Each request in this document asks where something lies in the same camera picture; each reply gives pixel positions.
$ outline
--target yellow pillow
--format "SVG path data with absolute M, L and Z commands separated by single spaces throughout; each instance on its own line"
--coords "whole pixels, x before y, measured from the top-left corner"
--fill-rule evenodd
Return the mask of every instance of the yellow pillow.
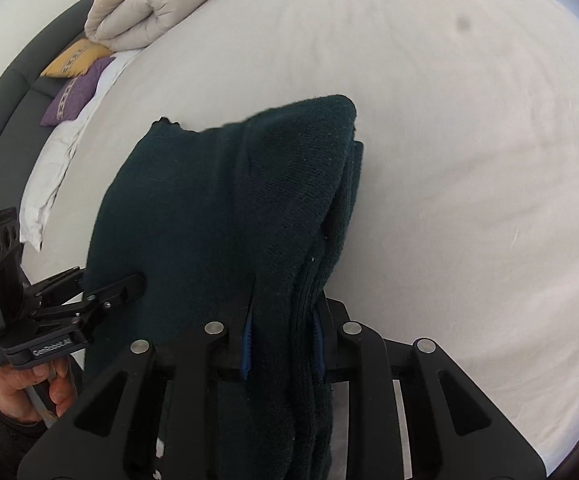
M 76 77 L 87 73 L 96 61 L 111 56 L 106 46 L 90 40 L 78 40 L 45 68 L 41 75 L 48 77 Z

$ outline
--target gray headboard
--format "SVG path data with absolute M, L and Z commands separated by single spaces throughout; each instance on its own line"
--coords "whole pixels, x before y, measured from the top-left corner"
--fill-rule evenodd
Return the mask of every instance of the gray headboard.
M 51 134 L 40 126 L 64 79 L 40 73 L 82 36 L 93 0 L 81 0 L 45 27 L 0 76 L 0 209 L 20 208 L 31 170 Z

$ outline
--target knit garment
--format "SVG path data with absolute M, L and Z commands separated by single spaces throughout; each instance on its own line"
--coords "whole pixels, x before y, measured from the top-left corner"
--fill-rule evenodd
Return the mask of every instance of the knit garment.
M 146 291 L 95 330 L 86 381 L 135 339 L 203 330 L 255 280 L 252 369 L 218 389 L 222 480 L 327 477 L 331 392 L 314 366 L 313 315 L 359 184 L 355 117 L 329 96 L 201 133 L 161 119 L 100 207 L 85 290 L 141 272 Z

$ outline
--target cushion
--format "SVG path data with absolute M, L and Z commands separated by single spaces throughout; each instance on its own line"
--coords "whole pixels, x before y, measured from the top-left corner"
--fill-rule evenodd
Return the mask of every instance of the cushion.
M 86 74 L 70 79 L 47 108 L 40 125 L 58 126 L 63 121 L 75 120 L 85 105 L 92 100 L 102 71 L 112 61 L 113 57 L 99 59 Z
M 106 46 L 90 40 L 79 40 L 53 60 L 41 75 L 76 77 L 87 73 L 97 60 L 112 54 Z

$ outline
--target silver screw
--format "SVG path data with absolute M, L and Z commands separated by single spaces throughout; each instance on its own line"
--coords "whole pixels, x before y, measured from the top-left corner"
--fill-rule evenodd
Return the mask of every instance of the silver screw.
M 360 334 L 362 330 L 363 328 L 360 323 L 356 323 L 355 321 L 349 321 L 343 325 L 343 332 L 349 335 Z
M 423 352 L 424 354 L 431 354 L 436 350 L 436 343 L 431 339 L 420 339 L 418 343 L 416 343 L 418 350 Z
M 209 335 L 218 335 L 224 330 L 224 325 L 220 321 L 210 321 L 205 325 L 205 332 Z
M 131 343 L 130 348 L 134 354 L 144 354 L 149 350 L 149 341 L 138 339 L 137 341 Z

